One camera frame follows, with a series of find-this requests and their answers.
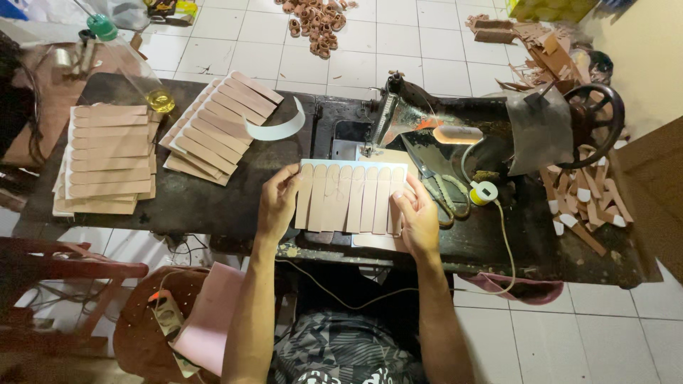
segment wall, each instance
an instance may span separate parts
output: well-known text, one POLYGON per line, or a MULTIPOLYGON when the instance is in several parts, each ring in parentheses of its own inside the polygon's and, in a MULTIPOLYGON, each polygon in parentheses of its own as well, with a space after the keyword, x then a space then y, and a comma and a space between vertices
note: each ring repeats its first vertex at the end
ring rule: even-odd
POLYGON ((614 62, 633 138, 683 115, 683 1, 637 0, 618 18, 596 9, 581 27, 614 62))

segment plastic bag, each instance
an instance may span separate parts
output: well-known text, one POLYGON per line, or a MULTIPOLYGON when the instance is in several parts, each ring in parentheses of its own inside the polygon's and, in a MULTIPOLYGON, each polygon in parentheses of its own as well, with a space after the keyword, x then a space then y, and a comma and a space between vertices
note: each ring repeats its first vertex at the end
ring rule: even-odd
POLYGON ((503 91, 507 96, 507 114, 512 123, 514 161, 508 176, 528 174, 541 167, 574 161, 574 137, 569 104, 553 87, 545 95, 550 105, 532 109, 524 98, 531 92, 545 90, 536 87, 529 93, 503 91))

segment white curved paper strip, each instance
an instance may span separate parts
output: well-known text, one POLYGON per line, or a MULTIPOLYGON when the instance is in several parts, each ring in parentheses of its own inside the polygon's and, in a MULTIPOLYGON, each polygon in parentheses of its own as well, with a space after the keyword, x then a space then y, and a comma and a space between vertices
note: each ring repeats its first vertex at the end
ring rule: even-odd
POLYGON ((242 119, 245 121, 245 128, 247 133, 254 139, 262 141, 273 141, 284 139, 285 137, 292 136, 294 133, 299 132, 306 122, 306 116, 303 113, 303 108, 301 103, 295 97, 294 102, 296 103, 296 109, 298 113, 290 121, 274 126, 258 126, 247 121, 246 117, 242 115, 242 119))

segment stack of leather straps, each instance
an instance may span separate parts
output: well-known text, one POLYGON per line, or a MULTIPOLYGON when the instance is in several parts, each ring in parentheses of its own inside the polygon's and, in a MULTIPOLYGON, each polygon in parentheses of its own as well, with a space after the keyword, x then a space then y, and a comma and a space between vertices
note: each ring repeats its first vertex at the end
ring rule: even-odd
POLYGON ((260 126, 282 100, 239 72, 213 80, 160 140, 164 168, 225 186, 253 141, 244 119, 260 126))
POLYGON ((146 105, 72 107, 53 215, 131 215, 139 200, 154 198, 152 142, 161 116, 146 105))

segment floor tile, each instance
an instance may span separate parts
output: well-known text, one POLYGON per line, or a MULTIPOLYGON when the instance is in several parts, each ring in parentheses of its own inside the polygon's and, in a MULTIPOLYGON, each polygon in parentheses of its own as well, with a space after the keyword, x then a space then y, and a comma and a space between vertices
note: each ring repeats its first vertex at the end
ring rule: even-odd
POLYGON ((19 221, 19 212, 0 207, 0 236, 12 237, 12 230, 19 221))
POLYGON ((526 61, 528 59, 531 60, 531 55, 524 47, 524 44, 522 44, 521 40, 515 39, 512 40, 512 43, 513 44, 503 44, 505 46, 505 50, 507 51, 508 61, 513 66, 526 65, 526 61))
MULTIPOLYGON (((476 285, 460 279, 457 274, 453 274, 453 283, 454 288, 473 290, 474 292, 485 292, 485 290, 477 287, 476 285)), ((480 294, 463 291, 453 292, 453 305, 456 307, 495 308, 499 310, 506 310, 510 308, 507 299, 498 297, 495 294, 480 294)))
POLYGON ((273 0, 249 0, 247 9, 250 11, 285 14, 282 12, 282 5, 277 5, 273 0))
POLYGON ((187 27, 181 27, 179 25, 170 25, 166 23, 151 23, 145 28, 145 33, 158 33, 160 35, 171 35, 171 36, 190 36, 192 30, 195 28, 197 19, 201 14, 201 7, 197 7, 197 15, 195 16, 195 22, 187 27))
POLYGON ((491 0, 482 0, 481 4, 465 4, 460 0, 457 0, 456 5, 458 6, 458 18, 460 19, 459 26, 461 31, 470 30, 468 27, 465 27, 465 22, 467 21, 468 16, 487 14, 489 18, 496 17, 496 9, 493 8, 491 0))
MULTIPOLYGON (((104 288, 103 285, 95 287, 97 290, 102 288, 104 288)), ((116 321, 119 318, 119 313, 122 309, 124 309, 124 306, 126 306, 126 302, 128 301, 131 293, 133 293, 133 288, 130 287, 121 287, 120 289, 116 290, 114 297, 107 306, 107 309, 104 311, 104 315, 100 318, 95 326, 95 329, 92 331, 93 336, 103 336, 109 338, 107 342, 107 357, 115 358, 113 336, 114 330, 116 329, 116 321)), ((96 302, 90 303, 87 305, 87 310, 94 309, 95 305, 96 302)), ((79 323, 82 324, 85 319, 86 315, 83 315, 79 323)))
POLYGON ((431 94, 472 96, 464 61, 422 59, 422 73, 431 94))
POLYGON ((377 54, 377 87, 384 87, 390 70, 403 72, 406 81, 424 87, 422 78, 422 58, 377 54))
POLYGON ((377 0, 363 0, 357 8, 344 12, 346 20, 377 21, 377 0))
POLYGON ((641 319, 662 384, 683 383, 683 322, 641 319))
POLYGON ((247 11, 237 40, 284 44, 285 28, 289 19, 287 14, 247 11))
POLYGON ((111 228, 97 227, 71 227, 60 228, 58 226, 46 227, 40 234, 42 240, 64 241, 67 243, 90 243, 92 253, 104 254, 109 238, 112 233, 111 228))
POLYGON ((415 0, 377 0, 377 23, 417 27, 415 0))
MULTIPOLYGON (((104 255, 118 262, 142 262, 150 272, 176 263, 166 243, 149 231, 114 229, 104 255)), ((136 286, 137 279, 125 279, 123 285, 136 286)))
POLYGON ((245 10, 248 3, 249 0, 204 0, 205 7, 229 8, 231 10, 245 10))
POLYGON ((237 42, 230 70, 238 70, 248 77, 277 80, 282 44, 237 42))
POLYGON ((278 91, 300 92, 302 94, 324 95, 327 92, 327 85, 278 80, 275 89, 278 91))
POLYGON ((187 40, 184 36, 142 34, 140 52, 147 56, 147 64, 152 69, 176 70, 187 40))
MULTIPOLYGON (((291 14, 290 20, 292 20, 293 18, 298 20, 298 17, 296 17, 294 14, 291 14)), ((289 27, 289 21, 288 21, 287 25, 285 25, 285 45, 305 46, 306 48, 310 48, 311 42, 310 42, 310 40, 308 40, 307 36, 299 36, 297 38, 293 38, 292 34, 290 33, 290 27, 289 27)))
POLYGON ((493 64, 467 63, 472 85, 472 96, 482 97, 494 92, 500 92, 501 86, 496 79, 502 82, 512 81, 512 71, 508 66, 496 66, 493 64))
POLYGON ((420 27, 422 57, 465 61, 460 31, 420 27))
POLYGON ((237 40, 245 11, 204 7, 195 21, 194 38, 237 40))
POLYGON ((377 93, 367 88, 342 87, 340 85, 327 85, 327 96, 355 98, 357 100, 377 99, 377 93))
POLYGON ((510 301, 511 310, 520 311, 539 311, 539 312, 562 312, 566 314, 574 313, 574 305, 572 304, 572 295, 569 293, 567 283, 564 284, 562 293, 550 303, 544 305, 529 305, 521 301, 510 301))
POLYGON ((477 5, 482 7, 493 7, 493 0, 456 0, 458 4, 458 9, 461 5, 477 5))
POLYGON ((468 63, 497 64, 506 66, 507 52, 504 44, 474 41, 474 33, 469 29, 462 31, 462 45, 468 63))
POLYGON ((215 74, 204 74, 204 73, 187 73, 187 72, 176 72, 173 76, 174 80, 183 81, 194 81, 195 83, 205 83, 209 84, 211 80, 216 78, 222 78, 222 76, 216 76, 215 74))
POLYGON ((252 77, 252 79, 253 79, 254 81, 256 81, 257 83, 261 83, 261 84, 265 85, 266 87, 268 87, 268 88, 270 88, 270 89, 272 89, 272 90, 274 90, 274 89, 275 89, 275 86, 277 85, 277 80, 270 80, 270 79, 254 79, 253 77, 252 77))
POLYGON ((419 28, 378 23, 377 53, 420 57, 419 28))
POLYGON ((659 383, 639 319, 590 315, 576 319, 594 383, 659 383))
POLYGON ((327 83, 345 87, 374 87, 375 71, 374 53, 335 51, 330 57, 327 83))
MULTIPOLYGON (((78 295, 79 297, 88 297, 96 292, 90 290, 90 284, 65 284, 59 282, 42 282, 45 286, 62 291, 67 295, 78 295)), ((40 294, 33 303, 31 308, 35 311, 34 318, 51 318, 54 319, 53 328, 64 333, 72 333, 78 325, 81 317, 81 303, 74 303, 68 300, 61 300, 52 304, 47 304, 49 301, 58 299, 59 296, 49 292, 46 288, 40 288, 40 294)))
POLYGON ((638 316, 683 320, 683 286, 657 260, 664 282, 643 283, 631 290, 638 316))
POLYGON ((510 311, 457 307, 476 383, 522 383, 510 311))
POLYGON ((343 51, 370 52, 377 51, 377 24, 367 21, 348 20, 346 26, 335 32, 339 49, 343 51))
POLYGON ((638 316, 631 294, 618 286, 569 283, 577 314, 638 316))
POLYGON ((512 311, 512 324, 525 384, 591 383, 574 314, 512 311))
POLYGON ((461 30, 456 4, 434 1, 417 2, 417 19, 420 27, 461 30))
POLYGON ((326 84, 329 64, 329 60, 320 59, 307 48, 285 45, 277 79, 297 83, 326 84))
POLYGON ((496 8, 496 18, 499 20, 509 20, 510 15, 507 14, 507 9, 505 8, 496 8))
POLYGON ((235 41, 190 38, 178 66, 179 72, 227 75, 235 41))
POLYGON ((153 70, 154 74, 160 79, 172 79, 176 74, 172 70, 153 70))

